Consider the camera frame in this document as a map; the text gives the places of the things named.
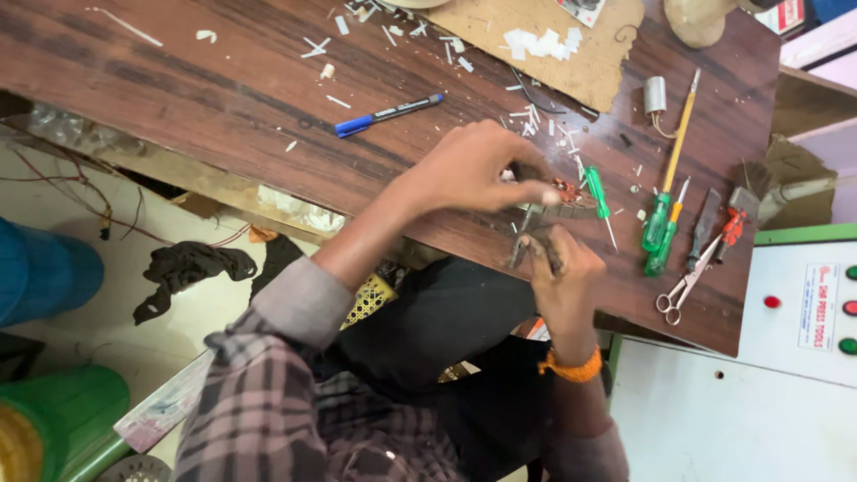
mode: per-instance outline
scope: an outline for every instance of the black pants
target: black pants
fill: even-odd
[[[465,474],[496,481],[535,460],[548,423],[548,343],[509,333],[536,312],[530,284],[449,257],[405,279],[399,298],[342,331],[327,367],[349,370],[399,403],[434,407]],[[437,383],[468,360],[482,371]]]

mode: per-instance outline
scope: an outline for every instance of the red button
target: red button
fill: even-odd
[[[845,311],[846,315],[857,316],[857,301],[846,301],[842,305],[842,311]]]
[[[776,296],[769,296],[765,297],[764,305],[768,308],[779,308],[780,306],[782,306],[782,301],[780,301],[780,299]]]

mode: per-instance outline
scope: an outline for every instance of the blue marker pen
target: blue marker pen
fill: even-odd
[[[441,102],[442,100],[443,94],[436,93],[435,95],[429,95],[425,99],[415,100],[407,104],[397,105],[385,111],[376,112],[374,114],[369,114],[368,116],[358,117],[350,121],[336,124],[336,135],[339,136],[339,138],[341,139],[343,137],[350,136],[351,134],[360,132],[361,130],[366,130],[371,124],[374,124],[376,122],[384,121],[389,118],[400,116],[402,114],[407,114],[408,112],[413,112],[422,109],[423,107],[435,105],[438,102]]]

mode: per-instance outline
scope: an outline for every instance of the scissors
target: scissors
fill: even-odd
[[[679,324],[681,320],[681,305],[685,302],[685,298],[687,298],[687,294],[690,293],[693,285],[696,284],[697,280],[699,280],[699,276],[705,271],[705,267],[708,266],[708,261],[710,261],[711,257],[714,255],[714,249],[717,247],[717,243],[720,242],[720,237],[714,240],[711,244],[709,244],[708,248],[705,249],[705,252],[702,256],[699,257],[699,261],[696,263],[696,267],[688,274],[685,274],[681,277],[681,281],[679,281],[678,285],[675,285],[673,291],[669,292],[669,294],[661,294],[657,296],[657,301],[655,301],[655,307],[661,313],[664,313],[667,319],[667,323],[675,326]],[[681,291],[681,295],[679,296],[679,300],[676,304],[673,304],[673,296]],[[666,307],[662,308],[661,300],[667,300]],[[672,321],[670,318],[670,313],[675,313],[675,321]]]

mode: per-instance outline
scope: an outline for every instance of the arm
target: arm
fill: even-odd
[[[592,299],[604,262],[563,226],[553,226],[549,238],[561,264],[555,273],[545,246],[534,238],[525,240],[536,305],[548,326],[557,364],[580,366],[597,344]],[[625,451],[607,410],[601,376],[586,383],[555,378],[554,433],[542,458],[552,479],[628,480]]]
[[[315,425],[314,381],[302,355],[333,341],[353,293],[416,217],[439,208],[559,202],[549,184],[500,183],[500,171],[513,160],[548,172],[529,142],[496,123],[452,130],[312,260],[293,262],[241,318],[209,335],[217,357],[185,423],[175,480],[324,479],[327,447]]]

